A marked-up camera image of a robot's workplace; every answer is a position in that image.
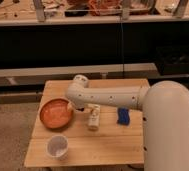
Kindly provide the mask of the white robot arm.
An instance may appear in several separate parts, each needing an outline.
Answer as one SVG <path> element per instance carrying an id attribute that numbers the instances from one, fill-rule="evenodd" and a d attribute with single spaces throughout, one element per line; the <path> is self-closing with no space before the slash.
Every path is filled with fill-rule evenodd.
<path id="1" fill-rule="evenodd" d="M 189 171 L 189 90 L 174 81 L 91 88 L 74 77 L 66 97 L 77 109 L 99 104 L 143 113 L 144 171 Z"/>

